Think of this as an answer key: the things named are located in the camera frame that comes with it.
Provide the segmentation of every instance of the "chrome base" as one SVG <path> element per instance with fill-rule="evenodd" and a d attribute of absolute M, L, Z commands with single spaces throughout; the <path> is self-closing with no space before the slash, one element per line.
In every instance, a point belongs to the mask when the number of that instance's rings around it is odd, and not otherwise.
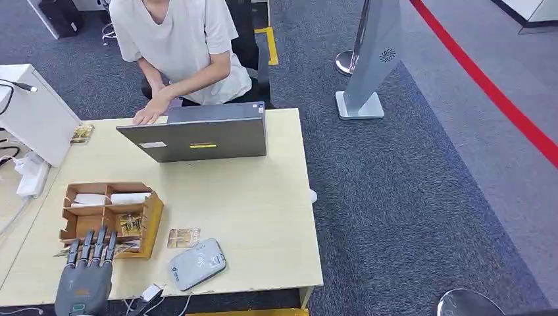
<path fill-rule="evenodd" d="M 374 92 L 366 103 L 358 110 L 358 112 L 347 112 L 347 105 L 343 97 L 344 91 L 337 91 L 335 93 L 335 101 L 339 110 L 339 118 L 342 120 L 366 120 L 366 119 L 381 119 L 384 117 L 384 109 L 378 98 L 378 94 Z"/>
<path fill-rule="evenodd" d="M 106 40 L 107 38 L 116 38 L 116 32 L 114 31 L 112 23 L 108 23 L 107 25 L 105 25 L 101 32 L 103 33 L 103 37 L 101 38 L 103 40 L 103 46 L 109 45 Z"/>
<path fill-rule="evenodd" d="M 353 51 L 343 51 L 335 57 L 335 66 L 337 70 L 345 76 L 351 76 L 351 60 L 353 58 Z"/>
<path fill-rule="evenodd" d="M 456 288 L 446 292 L 436 310 L 437 316 L 503 316 L 504 313 L 491 299 L 481 293 Z"/>

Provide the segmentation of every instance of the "stanchion base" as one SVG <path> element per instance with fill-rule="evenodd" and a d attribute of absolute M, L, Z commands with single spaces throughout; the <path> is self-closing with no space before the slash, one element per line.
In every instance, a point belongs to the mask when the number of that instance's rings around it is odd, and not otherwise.
<path fill-rule="evenodd" d="M 481 293 L 456 288 L 446 292 L 436 309 L 436 316 L 504 316 L 504 313 L 491 299 Z"/>
<path fill-rule="evenodd" d="M 351 70 L 351 60 L 353 58 L 353 51 L 342 51 L 335 57 L 335 67 L 337 70 L 344 74 L 345 76 L 351 76 L 353 71 Z"/>

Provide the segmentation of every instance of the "red floor tape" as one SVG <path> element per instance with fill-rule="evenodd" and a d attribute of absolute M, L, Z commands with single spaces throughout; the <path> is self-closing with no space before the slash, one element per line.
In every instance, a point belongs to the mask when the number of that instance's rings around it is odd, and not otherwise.
<path fill-rule="evenodd" d="M 500 111 L 537 147 L 537 149 L 558 168 L 558 146 L 546 136 L 528 117 L 526 117 L 498 87 L 478 68 L 474 61 L 463 51 L 447 33 L 436 17 L 421 0 L 410 0 L 417 12 L 434 31 L 453 58 L 463 67 L 476 84 L 494 102 Z"/>

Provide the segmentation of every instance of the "yellow floor tape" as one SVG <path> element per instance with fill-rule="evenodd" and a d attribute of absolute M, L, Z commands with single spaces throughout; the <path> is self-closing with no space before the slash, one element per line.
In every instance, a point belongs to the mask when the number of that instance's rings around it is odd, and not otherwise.
<path fill-rule="evenodd" d="M 269 50 L 269 65 L 275 66 L 279 65 L 279 60 L 277 59 L 277 48 L 275 48 L 275 38 L 273 37 L 273 28 L 271 26 L 267 28 L 259 28 L 254 30 L 256 33 L 265 33 L 267 37 L 267 47 Z"/>
<path fill-rule="evenodd" d="M 225 311 L 222 313 L 188 314 L 188 316 L 309 316 L 308 309 L 268 309 L 259 311 Z"/>

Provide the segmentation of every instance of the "robotic hand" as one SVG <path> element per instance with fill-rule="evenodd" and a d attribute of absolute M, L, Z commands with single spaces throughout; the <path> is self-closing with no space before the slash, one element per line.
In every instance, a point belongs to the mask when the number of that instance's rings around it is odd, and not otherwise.
<path fill-rule="evenodd" d="M 70 247 L 66 267 L 60 277 L 56 294 L 55 312 L 58 316 L 104 315 L 108 307 L 113 275 L 113 257 L 116 246 L 116 232 L 111 233 L 105 259 L 103 255 L 107 227 L 101 227 L 93 251 L 93 259 L 89 262 L 93 230 L 87 233 L 81 256 L 78 258 L 80 240 L 74 241 Z"/>

